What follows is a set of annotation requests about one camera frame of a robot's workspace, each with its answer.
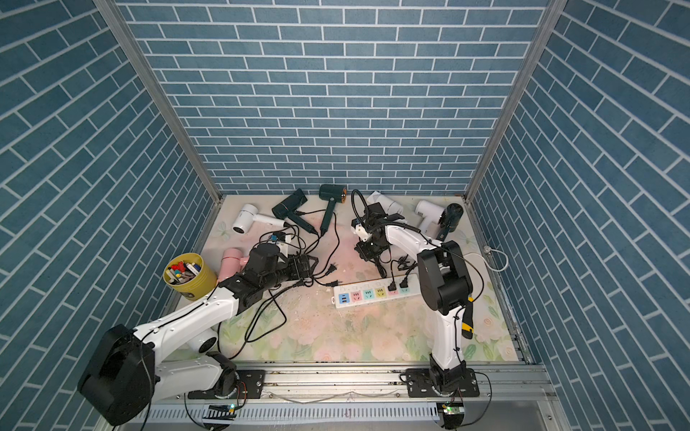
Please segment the white power strip coloured sockets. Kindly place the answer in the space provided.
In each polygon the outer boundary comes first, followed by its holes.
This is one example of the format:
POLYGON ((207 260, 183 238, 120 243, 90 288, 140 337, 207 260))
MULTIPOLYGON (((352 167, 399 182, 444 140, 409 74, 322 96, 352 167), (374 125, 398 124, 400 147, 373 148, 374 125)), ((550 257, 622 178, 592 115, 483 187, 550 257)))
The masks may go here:
POLYGON ((417 274, 413 273, 407 278, 396 277, 394 290, 389 289, 391 282, 391 278, 380 278, 334 287, 332 303, 337 309, 343 309, 420 295, 420 281, 417 274))

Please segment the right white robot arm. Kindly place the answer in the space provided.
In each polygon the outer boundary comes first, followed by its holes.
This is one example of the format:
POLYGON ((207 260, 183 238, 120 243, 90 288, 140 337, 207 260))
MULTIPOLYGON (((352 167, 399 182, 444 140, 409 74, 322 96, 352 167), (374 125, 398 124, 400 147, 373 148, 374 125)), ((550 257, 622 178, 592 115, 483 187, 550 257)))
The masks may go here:
POLYGON ((435 312, 431 382, 439 393, 458 391, 470 378, 463 341, 474 337, 474 284, 460 246, 428 237, 424 227, 411 226, 402 215, 388 215, 379 203, 354 215, 351 225, 360 237, 356 251, 362 260, 376 261, 391 246, 417 260, 420 293, 435 312))

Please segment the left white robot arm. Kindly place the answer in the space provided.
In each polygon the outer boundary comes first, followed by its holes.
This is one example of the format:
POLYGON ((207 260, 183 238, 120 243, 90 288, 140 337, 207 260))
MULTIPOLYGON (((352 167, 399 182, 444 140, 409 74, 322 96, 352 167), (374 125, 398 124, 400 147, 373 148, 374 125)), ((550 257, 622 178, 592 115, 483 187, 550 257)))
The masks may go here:
POLYGON ((107 330, 77 384, 77 391, 113 426, 135 418, 157 400, 205 391, 217 398, 235 394, 236 365, 214 350, 213 327, 259 302, 269 289, 314 274, 318 259, 287 255, 265 242, 245 264, 203 298, 133 329, 107 330))

